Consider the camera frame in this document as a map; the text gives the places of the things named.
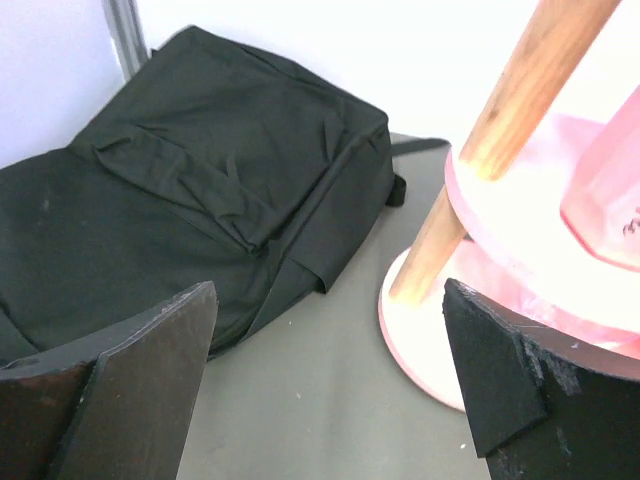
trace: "metal pole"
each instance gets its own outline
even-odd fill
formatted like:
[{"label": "metal pole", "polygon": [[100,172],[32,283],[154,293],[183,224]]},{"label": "metal pole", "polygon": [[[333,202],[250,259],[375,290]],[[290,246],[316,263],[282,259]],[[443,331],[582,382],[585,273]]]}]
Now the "metal pole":
[{"label": "metal pole", "polygon": [[124,79],[128,81],[149,60],[136,0],[103,0],[102,5]]}]

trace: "white wall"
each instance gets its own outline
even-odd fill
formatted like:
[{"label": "white wall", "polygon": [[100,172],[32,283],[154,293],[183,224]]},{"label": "white wall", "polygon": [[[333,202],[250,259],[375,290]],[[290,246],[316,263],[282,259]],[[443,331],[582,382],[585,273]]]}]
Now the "white wall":
[{"label": "white wall", "polygon": [[[189,24],[295,59],[381,107],[391,129],[466,136],[535,0],[138,0],[157,47]],[[624,0],[554,109],[606,121],[640,82],[640,0]]]},{"label": "white wall", "polygon": [[67,144],[122,83],[100,0],[0,1],[0,168]]}]

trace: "wooden pole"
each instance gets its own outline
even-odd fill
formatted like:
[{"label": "wooden pole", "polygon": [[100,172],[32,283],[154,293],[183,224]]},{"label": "wooden pole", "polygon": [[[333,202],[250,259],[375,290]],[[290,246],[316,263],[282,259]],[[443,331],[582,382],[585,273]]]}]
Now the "wooden pole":
[{"label": "wooden pole", "polygon": [[[504,175],[620,1],[540,0],[459,161],[487,181]],[[391,299],[418,305],[465,234],[443,187],[391,286]]]}]

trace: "tabletop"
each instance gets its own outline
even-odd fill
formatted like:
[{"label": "tabletop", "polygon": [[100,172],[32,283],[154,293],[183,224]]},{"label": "tabletop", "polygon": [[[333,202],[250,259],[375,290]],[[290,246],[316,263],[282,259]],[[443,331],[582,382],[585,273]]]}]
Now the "tabletop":
[{"label": "tabletop", "polygon": [[442,187],[446,154],[396,159],[406,204],[382,213],[329,294],[207,365],[178,480],[490,478],[466,417],[404,375],[378,324],[380,286]]}]

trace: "black strap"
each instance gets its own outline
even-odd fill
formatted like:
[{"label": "black strap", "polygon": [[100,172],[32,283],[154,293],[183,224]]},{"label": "black strap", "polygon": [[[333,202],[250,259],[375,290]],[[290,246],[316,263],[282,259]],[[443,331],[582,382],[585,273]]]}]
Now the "black strap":
[{"label": "black strap", "polygon": [[[427,150],[435,150],[437,148],[448,147],[451,144],[442,138],[415,138],[405,140],[391,145],[391,156],[401,157],[411,153],[425,152]],[[386,205],[388,207],[401,207],[404,205],[407,196],[407,181],[400,175],[393,179],[391,193],[387,197]]]}]

